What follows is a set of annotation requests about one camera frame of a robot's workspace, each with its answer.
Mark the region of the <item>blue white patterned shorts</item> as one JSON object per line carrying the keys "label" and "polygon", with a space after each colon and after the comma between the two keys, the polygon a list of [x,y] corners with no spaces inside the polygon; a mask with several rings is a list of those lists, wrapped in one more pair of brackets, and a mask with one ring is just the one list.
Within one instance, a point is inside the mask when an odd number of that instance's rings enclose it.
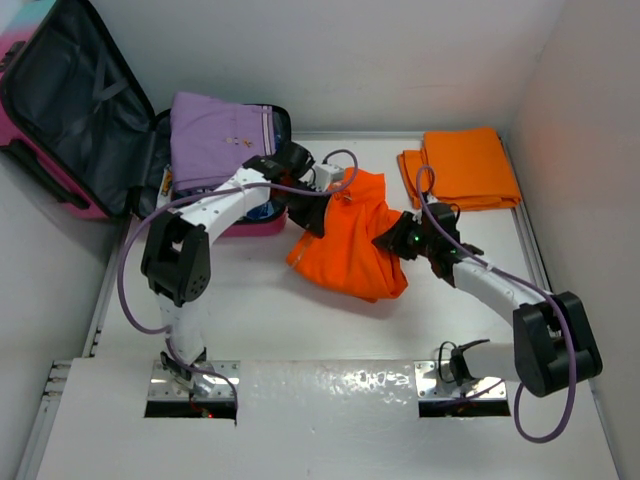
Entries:
{"label": "blue white patterned shorts", "polygon": [[258,207],[255,207],[248,211],[245,218],[248,221],[261,221],[267,219],[273,215],[274,207],[270,202],[266,202]]}

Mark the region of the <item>orange polo shirt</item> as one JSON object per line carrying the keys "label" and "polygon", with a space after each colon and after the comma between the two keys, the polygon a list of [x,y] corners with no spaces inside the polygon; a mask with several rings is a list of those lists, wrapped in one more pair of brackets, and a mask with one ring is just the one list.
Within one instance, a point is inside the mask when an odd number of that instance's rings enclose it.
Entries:
{"label": "orange polo shirt", "polygon": [[330,198],[325,235],[304,233],[286,262],[304,279],[327,290],[371,303],[396,299],[408,287],[401,261],[378,249],[373,240],[400,216],[386,202],[385,176],[360,170],[348,188]]}

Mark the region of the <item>orange cloth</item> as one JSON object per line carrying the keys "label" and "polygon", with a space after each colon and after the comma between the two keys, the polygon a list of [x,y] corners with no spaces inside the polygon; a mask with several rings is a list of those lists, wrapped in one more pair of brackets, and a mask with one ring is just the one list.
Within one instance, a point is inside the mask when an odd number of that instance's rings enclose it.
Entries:
{"label": "orange cloth", "polygon": [[464,211],[511,209],[522,201],[518,183],[501,139],[491,127],[462,131],[430,131],[419,150],[405,150],[397,162],[412,206],[421,207],[419,192],[427,188],[430,166],[436,175],[431,194]]}

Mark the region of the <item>purple shirt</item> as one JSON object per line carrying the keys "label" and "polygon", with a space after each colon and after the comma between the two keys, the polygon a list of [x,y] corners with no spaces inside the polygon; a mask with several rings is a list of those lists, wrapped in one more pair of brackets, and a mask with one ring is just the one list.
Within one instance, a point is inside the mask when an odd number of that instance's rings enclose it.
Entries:
{"label": "purple shirt", "polygon": [[170,112],[170,130],[176,192],[215,188],[252,157],[276,151],[270,106],[178,92]]}

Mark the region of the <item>pink suitcase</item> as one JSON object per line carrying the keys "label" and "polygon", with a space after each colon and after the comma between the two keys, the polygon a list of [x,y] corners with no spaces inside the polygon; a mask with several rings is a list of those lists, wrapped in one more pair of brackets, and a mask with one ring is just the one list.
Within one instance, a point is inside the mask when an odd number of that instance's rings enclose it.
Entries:
{"label": "pink suitcase", "polygon": [[[284,108],[243,105],[273,109],[276,151],[291,141]],[[173,188],[171,108],[154,109],[87,1],[29,2],[2,33],[2,152],[80,218],[146,218],[200,191]]]}

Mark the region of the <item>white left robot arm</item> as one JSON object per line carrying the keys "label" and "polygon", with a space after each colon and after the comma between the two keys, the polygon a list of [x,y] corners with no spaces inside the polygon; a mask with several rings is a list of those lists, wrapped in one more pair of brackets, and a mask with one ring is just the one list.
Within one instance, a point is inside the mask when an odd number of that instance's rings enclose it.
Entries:
{"label": "white left robot arm", "polygon": [[216,374],[206,363],[201,323],[188,312],[209,285],[211,245],[274,192],[300,226],[323,233],[321,215],[344,178],[344,168],[317,163],[307,149],[288,142],[273,155],[245,161],[219,186],[170,202],[147,217],[141,273],[160,309],[162,325],[155,332],[165,338],[165,369],[185,383],[196,375]]}

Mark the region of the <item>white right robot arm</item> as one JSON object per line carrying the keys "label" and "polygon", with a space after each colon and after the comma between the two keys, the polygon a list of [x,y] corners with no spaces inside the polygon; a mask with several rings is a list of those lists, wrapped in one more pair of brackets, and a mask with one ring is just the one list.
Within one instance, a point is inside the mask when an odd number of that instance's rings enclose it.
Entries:
{"label": "white right robot arm", "polygon": [[431,203],[420,216],[404,212],[372,243],[401,259],[427,258],[437,278],[475,297],[511,327],[509,344],[481,339],[454,347],[448,381],[464,386],[500,377],[542,398],[601,374],[602,358],[580,298],[537,291],[491,266],[481,249],[461,242],[450,205]]}

